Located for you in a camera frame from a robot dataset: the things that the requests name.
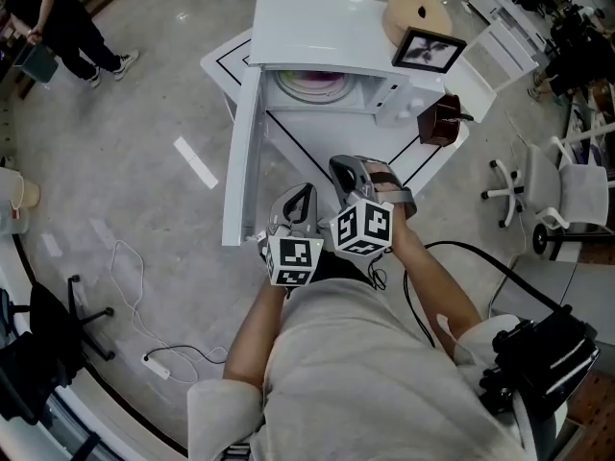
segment concrete floor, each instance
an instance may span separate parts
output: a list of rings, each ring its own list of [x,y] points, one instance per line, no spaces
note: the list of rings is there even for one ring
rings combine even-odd
[[[447,0],[455,35],[470,40],[485,24]],[[228,347],[264,276],[255,247],[220,247],[227,157],[232,125],[221,95],[199,60],[251,26],[255,0],[116,0],[95,19],[111,49],[139,48],[139,62],[120,83],[108,74],[96,90],[62,66],[47,86],[15,101],[18,162],[40,184],[40,206],[24,236],[38,279],[65,296],[65,279],[80,274],[84,307],[112,305],[116,314],[95,323],[100,341],[115,350],[110,363],[93,361],[101,375],[137,410],[186,444],[187,385],[163,381],[140,364],[158,343],[135,332],[131,310],[110,279],[111,250],[123,239],[143,256],[146,326],[164,341],[202,351]],[[484,203],[480,192],[498,184],[492,158],[511,165],[511,144],[523,160],[528,141],[561,135],[566,108],[538,105],[526,94],[529,78],[506,89],[484,122],[418,194],[410,225],[425,242],[456,239],[508,262],[524,250],[519,221],[500,230],[504,202]],[[208,189],[173,147],[183,136],[220,183]],[[292,166],[265,147],[258,213],[286,186],[301,181]],[[531,229],[531,221],[526,222]],[[435,255],[482,312],[500,275],[461,250]],[[412,322],[401,292],[401,267],[388,256],[386,290],[394,309]],[[124,248],[114,274],[126,299],[138,297],[138,260]],[[159,355],[172,374],[190,380],[177,356]],[[200,378],[219,377],[222,366],[196,364]]]

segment white shirt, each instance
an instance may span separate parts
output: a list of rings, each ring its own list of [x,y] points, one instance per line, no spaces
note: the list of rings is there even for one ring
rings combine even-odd
[[[477,332],[481,326],[459,340],[465,352],[490,350],[497,331]],[[453,360],[410,334],[358,281],[293,291],[263,389],[195,384],[187,396],[189,459],[216,459],[246,438],[255,460],[527,459]]]

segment photo frame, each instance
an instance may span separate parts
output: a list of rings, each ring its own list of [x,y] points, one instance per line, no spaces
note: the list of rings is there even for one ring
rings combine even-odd
[[[393,57],[393,66],[446,73],[459,58],[467,43],[423,29],[408,27]]]

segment power strip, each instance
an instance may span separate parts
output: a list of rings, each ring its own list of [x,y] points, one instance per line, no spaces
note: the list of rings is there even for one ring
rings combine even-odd
[[[152,357],[148,357],[147,355],[143,355],[141,357],[141,364],[147,367],[153,373],[156,373],[164,380],[169,379],[171,376],[171,371],[169,371],[166,367],[158,362],[158,360],[153,359]]]

